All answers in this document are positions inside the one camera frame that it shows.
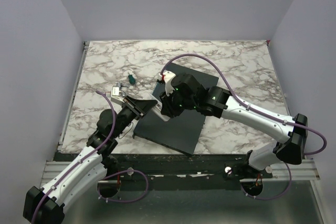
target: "marble table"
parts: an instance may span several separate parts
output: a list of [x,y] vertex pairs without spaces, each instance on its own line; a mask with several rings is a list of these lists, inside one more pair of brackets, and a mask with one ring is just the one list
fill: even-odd
[[[108,92],[117,82],[128,83],[127,76],[132,74],[137,83],[124,90],[130,96],[142,98],[145,92],[153,91],[164,64],[187,52],[213,61],[243,99],[287,114],[265,41],[92,41],[83,64],[61,152],[79,153],[88,136],[95,131],[100,112],[109,108],[105,99],[95,93],[96,89]],[[184,57],[175,63],[218,76],[216,70],[202,59]],[[219,79],[218,86],[225,88],[222,79]],[[117,112],[121,109],[118,105],[114,107]],[[139,137],[133,139],[132,134],[133,129],[118,140],[119,144],[113,152],[178,153]],[[207,117],[195,154],[245,154],[270,140],[269,136],[243,124]]]

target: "robotic arm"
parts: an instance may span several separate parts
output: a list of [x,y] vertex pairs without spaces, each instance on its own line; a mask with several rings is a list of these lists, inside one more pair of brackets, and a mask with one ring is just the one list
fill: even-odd
[[[151,110],[164,121],[179,116],[184,110],[196,110],[205,116],[244,123],[274,138],[265,147],[247,153],[244,163],[236,171],[239,179],[254,177],[265,167],[279,161],[301,163],[307,137],[305,130],[261,116],[251,111],[251,104],[243,99],[241,100],[248,105],[246,108],[241,106],[228,90],[216,86],[205,89],[190,74],[175,75],[166,71],[162,82],[165,83],[165,92],[160,95],[162,103],[153,96],[149,100],[137,100],[129,96],[121,100],[111,94],[111,101],[122,105],[122,110],[115,119],[112,136],[102,145],[113,125],[112,111],[104,110],[100,114],[97,130],[88,138],[87,146],[76,159],[43,188],[32,187],[28,191],[23,214],[28,221],[35,224],[60,224],[66,211],[80,195],[106,177],[106,174],[117,172],[113,165],[115,160],[109,156],[118,144],[115,139],[134,119],[144,117]],[[301,114],[292,118],[254,105],[253,108],[277,116],[285,122],[307,125],[307,117]]]

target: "gray wall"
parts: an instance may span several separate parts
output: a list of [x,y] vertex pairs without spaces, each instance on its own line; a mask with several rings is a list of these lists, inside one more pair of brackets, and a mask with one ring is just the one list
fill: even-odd
[[293,0],[62,0],[85,40],[270,39]]
[[[336,220],[336,0],[294,0],[270,52],[291,113],[307,115],[310,126],[329,140],[314,159]],[[321,146],[310,134],[307,151]]]
[[82,41],[60,0],[0,0],[0,222],[27,223],[70,101]]

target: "green object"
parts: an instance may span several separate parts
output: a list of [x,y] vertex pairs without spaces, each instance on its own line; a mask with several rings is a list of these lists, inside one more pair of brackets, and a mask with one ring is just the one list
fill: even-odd
[[133,75],[129,75],[128,76],[128,81],[130,82],[131,85],[135,85],[135,78],[133,77]]

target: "black mat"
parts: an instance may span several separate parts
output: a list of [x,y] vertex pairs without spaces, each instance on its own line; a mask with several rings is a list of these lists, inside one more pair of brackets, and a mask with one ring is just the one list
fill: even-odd
[[[205,88],[217,85],[218,77],[185,68],[171,63],[167,70],[178,73],[192,74]],[[153,95],[159,98],[164,92],[164,84],[157,84]],[[152,142],[161,144],[183,154],[192,155],[205,121],[205,116],[196,111],[185,110],[168,122],[162,121],[154,112],[150,111],[140,119],[134,129],[134,136],[139,136]]]

